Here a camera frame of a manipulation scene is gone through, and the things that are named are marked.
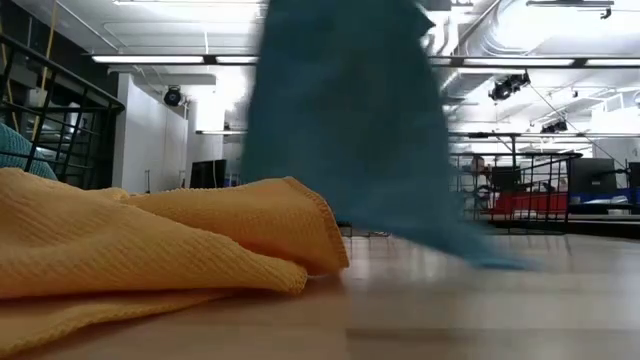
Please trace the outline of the black background monitor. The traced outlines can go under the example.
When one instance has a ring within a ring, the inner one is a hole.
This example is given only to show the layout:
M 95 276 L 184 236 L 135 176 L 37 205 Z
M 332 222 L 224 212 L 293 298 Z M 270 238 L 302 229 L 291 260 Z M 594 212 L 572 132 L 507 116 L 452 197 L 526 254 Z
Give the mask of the black background monitor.
M 572 195 L 612 194 L 617 190 L 614 160 L 575 158 L 569 163 L 569 192 Z
M 191 168 L 191 188 L 224 188 L 226 159 L 193 162 Z

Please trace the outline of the black metal table frame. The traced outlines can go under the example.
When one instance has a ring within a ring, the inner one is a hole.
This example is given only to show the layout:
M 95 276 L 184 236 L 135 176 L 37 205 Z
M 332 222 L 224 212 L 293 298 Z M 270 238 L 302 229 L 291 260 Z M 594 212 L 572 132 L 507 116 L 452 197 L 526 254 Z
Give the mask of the black metal table frame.
M 633 222 L 489 220 L 487 224 L 504 229 L 528 229 L 540 232 L 640 240 L 640 223 Z

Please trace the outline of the orange microfiber towel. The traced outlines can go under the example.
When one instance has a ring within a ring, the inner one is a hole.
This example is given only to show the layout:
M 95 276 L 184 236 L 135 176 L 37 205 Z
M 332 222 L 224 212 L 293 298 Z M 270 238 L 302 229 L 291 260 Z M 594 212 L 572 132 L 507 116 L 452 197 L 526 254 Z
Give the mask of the orange microfiber towel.
M 0 359 L 348 264 L 330 207 L 291 177 L 131 194 L 0 169 Z

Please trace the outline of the white partition cabinet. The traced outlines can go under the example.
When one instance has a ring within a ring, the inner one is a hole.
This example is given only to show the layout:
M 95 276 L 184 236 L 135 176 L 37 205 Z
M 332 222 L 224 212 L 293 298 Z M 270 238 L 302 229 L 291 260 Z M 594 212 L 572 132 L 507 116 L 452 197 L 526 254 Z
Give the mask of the white partition cabinet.
M 130 74 L 118 76 L 117 97 L 125 110 L 115 123 L 112 185 L 130 193 L 178 188 L 186 167 L 187 120 Z

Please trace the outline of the red background panel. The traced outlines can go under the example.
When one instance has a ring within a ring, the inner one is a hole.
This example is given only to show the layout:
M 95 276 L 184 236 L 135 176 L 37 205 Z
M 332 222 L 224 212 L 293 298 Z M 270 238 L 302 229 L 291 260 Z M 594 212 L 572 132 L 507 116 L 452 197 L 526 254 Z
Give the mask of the red background panel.
M 490 210 L 492 214 L 564 214 L 568 207 L 566 192 L 513 192 L 501 193 Z

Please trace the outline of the long ceiling light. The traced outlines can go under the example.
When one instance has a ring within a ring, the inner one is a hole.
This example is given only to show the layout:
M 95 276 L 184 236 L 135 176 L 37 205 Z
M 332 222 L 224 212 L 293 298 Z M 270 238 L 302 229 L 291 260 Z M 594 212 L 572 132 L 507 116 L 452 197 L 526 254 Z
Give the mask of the long ceiling light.
M 92 60 L 103 64 L 203 64 L 203 56 L 193 55 L 93 55 Z
M 567 66 L 574 62 L 573 59 L 567 58 L 468 58 L 464 61 L 465 66 L 494 66 L 494 67 L 548 67 L 548 66 Z

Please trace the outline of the blue microfiber towel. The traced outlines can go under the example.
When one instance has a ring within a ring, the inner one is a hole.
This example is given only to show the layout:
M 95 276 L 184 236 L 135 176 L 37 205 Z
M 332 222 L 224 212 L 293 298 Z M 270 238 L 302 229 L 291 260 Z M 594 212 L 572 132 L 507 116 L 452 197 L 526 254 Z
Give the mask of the blue microfiber towel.
M 26 169 L 28 160 L 33 157 L 29 172 L 51 180 L 57 176 L 39 150 L 31 156 L 32 143 L 15 130 L 0 123 L 0 168 Z
M 463 217 L 417 0 L 269 0 L 246 182 L 291 176 L 335 217 L 489 269 L 522 269 Z

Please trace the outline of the black ceiling rig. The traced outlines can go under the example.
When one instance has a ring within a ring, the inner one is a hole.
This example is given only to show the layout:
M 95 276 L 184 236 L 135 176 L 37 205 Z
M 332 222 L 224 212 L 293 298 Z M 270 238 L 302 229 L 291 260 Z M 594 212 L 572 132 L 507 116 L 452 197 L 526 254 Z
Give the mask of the black ceiling rig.
M 496 81 L 493 88 L 488 92 L 488 97 L 494 102 L 504 101 L 530 83 L 528 72 L 511 74 Z

